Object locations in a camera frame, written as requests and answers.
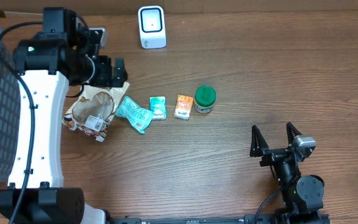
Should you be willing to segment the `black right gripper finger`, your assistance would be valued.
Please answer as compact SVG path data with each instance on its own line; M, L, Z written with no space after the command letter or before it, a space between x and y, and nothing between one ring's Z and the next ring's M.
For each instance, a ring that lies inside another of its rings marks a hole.
M288 144L291 145L298 145L298 140L301 138L301 133L299 130L296 129L296 127L291 123L287 123L287 139Z
M261 134L260 129L253 125L250 157L262 157L268 150L269 145Z

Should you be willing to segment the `brown cookie bag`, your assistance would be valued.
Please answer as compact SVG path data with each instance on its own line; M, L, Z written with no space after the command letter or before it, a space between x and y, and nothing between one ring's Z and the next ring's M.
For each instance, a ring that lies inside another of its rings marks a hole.
M62 124L72 131L78 129L103 142L129 86L129 82L124 82L120 88L84 86L82 94L64 114Z

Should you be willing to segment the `teal snack packet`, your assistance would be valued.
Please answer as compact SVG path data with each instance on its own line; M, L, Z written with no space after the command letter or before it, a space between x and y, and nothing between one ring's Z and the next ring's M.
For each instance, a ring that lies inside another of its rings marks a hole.
M145 134L145 129L150 125L153 118L153 112L140 107L129 96L124 97L115 111L115 115L120 118L126 118L131 126L141 134Z

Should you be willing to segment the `small green white sachet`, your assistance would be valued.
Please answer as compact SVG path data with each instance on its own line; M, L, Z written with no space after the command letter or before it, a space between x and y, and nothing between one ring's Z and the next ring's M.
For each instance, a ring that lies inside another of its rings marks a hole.
M166 98L164 96L151 96L150 110L153 112L153 120L166 120Z

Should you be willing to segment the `green lid seasoning jar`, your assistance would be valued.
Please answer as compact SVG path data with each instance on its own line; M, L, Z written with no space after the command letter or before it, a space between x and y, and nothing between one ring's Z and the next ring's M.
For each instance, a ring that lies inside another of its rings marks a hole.
M216 91L208 85L200 86L195 93L195 110L199 113L210 113L216 101Z

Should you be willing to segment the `small orange sachet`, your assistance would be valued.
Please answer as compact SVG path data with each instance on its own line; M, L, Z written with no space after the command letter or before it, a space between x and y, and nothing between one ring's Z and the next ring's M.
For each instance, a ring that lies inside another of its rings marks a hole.
M178 95L173 117L188 120L193 107L193 101L193 97Z

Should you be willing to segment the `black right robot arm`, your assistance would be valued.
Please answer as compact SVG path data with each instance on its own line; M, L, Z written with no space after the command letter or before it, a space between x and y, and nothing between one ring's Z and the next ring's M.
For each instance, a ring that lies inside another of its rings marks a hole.
M317 175L302 176L299 169L299 163L314 151L315 139L302 135L291 123L287 123L287 139L287 147L270 149L260 129L252 127L250 156L261 158L260 166L270 168L279 188L261 203L255 215L246 218L246 223L330 223L329 216L319 212L323 208L324 180ZM284 207L271 215L261 215L267 202L278 194Z

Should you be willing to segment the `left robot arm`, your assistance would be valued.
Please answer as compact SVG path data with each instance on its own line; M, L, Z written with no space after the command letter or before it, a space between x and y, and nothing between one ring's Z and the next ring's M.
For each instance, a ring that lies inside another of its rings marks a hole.
M0 214L10 223L111 223L107 211L86 204L81 189L63 185L61 121L70 86L123 87L124 61L99 55L105 30L89 28L72 10L47 7L40 24L42 31L20 41L6 63L19 82L21 108Z

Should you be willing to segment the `white barcode scanner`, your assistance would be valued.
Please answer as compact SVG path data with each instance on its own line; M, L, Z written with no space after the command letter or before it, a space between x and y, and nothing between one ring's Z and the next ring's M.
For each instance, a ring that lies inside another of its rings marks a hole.
M167 45L164 10L160 6L143 6L138 10L139 37L144 49L161 49Z

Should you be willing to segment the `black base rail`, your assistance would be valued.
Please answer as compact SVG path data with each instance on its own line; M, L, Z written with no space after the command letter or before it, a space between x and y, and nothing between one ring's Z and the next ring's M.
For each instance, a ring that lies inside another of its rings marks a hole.
M219 217L219 218L174 218L174 219L148 219L140 218L115 218L106 223L110 224L274 224L285 223L275 221L273 215L245 215L244 217Z

